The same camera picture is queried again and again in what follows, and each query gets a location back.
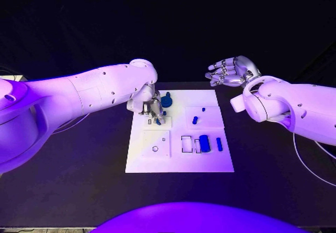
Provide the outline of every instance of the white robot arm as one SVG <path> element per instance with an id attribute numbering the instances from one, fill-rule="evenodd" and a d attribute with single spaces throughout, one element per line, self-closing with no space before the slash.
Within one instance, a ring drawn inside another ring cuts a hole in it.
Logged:
<path id="1" fill-rule="evenodd" d="M 155 81 L 155 69 L 142 59 L 49 80 L 0 79 L 0 174 L 30 159 L 66 122 L 119 103 L 163 124 Z"/>
<path id="2" fill-rule="evenodd" d="M 235 112 L 246 110 L 256 121 L 279 123 L 288 131 L 336 146 L 336 88 L 289 84 L 262 76 L 251 60 L 238 56 L 209 66 L 210 85 L 242 86 L 230 99 Z"/>

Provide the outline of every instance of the robotic hand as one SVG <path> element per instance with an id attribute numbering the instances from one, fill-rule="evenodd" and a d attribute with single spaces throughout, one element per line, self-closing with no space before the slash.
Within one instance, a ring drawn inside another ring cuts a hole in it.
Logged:
<path id="1" fill-rule="evenodd" d="M 0 79 L 0 174 L 31 158 L 66 122 L 122 102 L 164 124 L 155 81 L 155 69 L 142 59 L 49 80 Z"/>
<path id="2" fill-rule="evenodd" d="M 242 86 L 230 99 L 235 112 L 246 110 L 256 121 L 279 123 L 289 132 L 336 146 L 336 88 L 289 84 L 262 76 L 251 60 L 238 56 L 216 62 L 204 74 L 210 86 Z"/>

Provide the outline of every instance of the white cable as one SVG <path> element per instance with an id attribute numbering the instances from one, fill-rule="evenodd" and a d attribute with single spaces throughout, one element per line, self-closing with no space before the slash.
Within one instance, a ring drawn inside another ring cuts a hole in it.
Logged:
<path id="1" fill-rule="evenodd" d="M 318 145 L 318 147 L 323 149 L 323 151 L 336 159 L 334 155 L 330 154 L 330 152 L 327 152 L 327 150 L 321 147 L 321 145 L 314 141 L 314 143 Z"/>
<path id="2" fill-rule="evenodd" d="M 300 159 L 300 161 L 301 161 L 302 166 L 305 167 L 305 169 L 310 171 L 310 173 L 311 173 L 321 181 L 324 181 L 327 184 L 330 184 L 331 186 L 336 187 L 336 184 L 330 183 L 330 182 L 326 181 L 323 178 L 320 178 L 320 177 L 313 173 L 313 171 L 310 170 L 310 168 L 307 167 L 307 165 L 304 164 L 304 162 L 302 162 L 302 160 L 301 160 L 301 157 L 300 157 L 300 155 L 298 155 L 297 147 L 295 147 L 295 134 L 294 134 L 294 133 L 292 133 L 292 143 L 294 143 L 294 148 L 295 148 L 297 157 L 298 157 L 298 159 Z"/>
<path id="3" fill-rule="evenodd" d="M 62 129 L 60 131 L 53 132 L 52 135 L 70 129 L 75 125 L 77 125 L 82 122 L 82 120 L 88 117 L 88 115 L 89 115 L 89 113 L 82 117 L 82 119 L 75 124 L 72 124 L 67 128 Z"/>

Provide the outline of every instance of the rectangular slot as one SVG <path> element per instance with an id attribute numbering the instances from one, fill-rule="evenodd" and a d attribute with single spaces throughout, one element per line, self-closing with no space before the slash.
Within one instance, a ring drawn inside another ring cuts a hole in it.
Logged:
<path id="1" fill-rule="evenodd" d="M 180 136 L 181 153 L 191 153 L 191 136 Z"/>
<path id="2" fill-rule="evenodd" d="M 194 139 L 194 150 L 196 150 L 196 154 L 200 154 L 200 144 L 199 144 L 199 139 Z"/>

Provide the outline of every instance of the black table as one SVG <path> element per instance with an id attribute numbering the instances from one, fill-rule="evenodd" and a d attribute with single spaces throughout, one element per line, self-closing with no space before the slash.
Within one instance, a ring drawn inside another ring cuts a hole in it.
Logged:
<path id="1" fill-rule="evenodd" d="M 336 226 L 336 187 L 302 167 L 285 128 L 233 112 L 229 99 L 240 88 L 212 88 L 207 82 L 155 87 L 216 90 L 235 172 L 124 173 L 132 120 L 124 103 L 54 134 L 28 162 L 3 174 L 0 226 L 98 226 L 128 210 L 170 201 L 235 206 L 297 226 Z M 334 178 L 314 143 L 298 136 L 297 146 L 307 165 Z"/>

